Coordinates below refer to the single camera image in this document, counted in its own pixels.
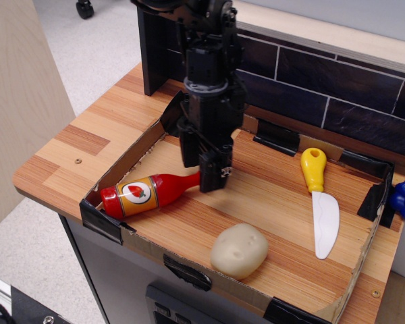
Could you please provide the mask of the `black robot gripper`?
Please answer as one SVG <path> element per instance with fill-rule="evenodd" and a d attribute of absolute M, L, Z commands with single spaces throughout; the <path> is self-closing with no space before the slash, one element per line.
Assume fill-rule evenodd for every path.
<path fill-rule="evenodd" d="M 247 90 L 233 76 L 218 84 L 184 79 L 188 91 L 178 121 L 184 167 L 200 166 L 200 191 L 224 189 L 232 172 L 232 132 L 243 122 Z"/>

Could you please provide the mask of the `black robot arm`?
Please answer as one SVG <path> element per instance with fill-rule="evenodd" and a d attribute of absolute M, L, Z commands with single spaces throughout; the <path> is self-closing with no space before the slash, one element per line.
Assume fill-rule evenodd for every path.
<path fill-rule="evenodd" d="M 232 132 L 243 123 L 246 87 L 236 75 L 243 47 L 231 1 L 135 1 L 143 12 L 176 23 L 186 75 L 177 121 L 185 167 L 197 166 L 200 191 L 225 187 Z"/>

